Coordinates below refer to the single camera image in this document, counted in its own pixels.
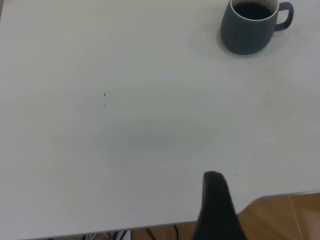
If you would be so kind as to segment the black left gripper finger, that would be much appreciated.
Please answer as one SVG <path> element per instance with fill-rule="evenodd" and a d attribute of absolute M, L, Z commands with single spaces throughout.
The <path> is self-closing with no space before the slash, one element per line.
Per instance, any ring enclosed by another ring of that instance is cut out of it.
<path fill-rule="evenodd" d="M 245 240 L 225 177 L 216 171 L 203 175 L 201 210 L 193 240 Z"/>

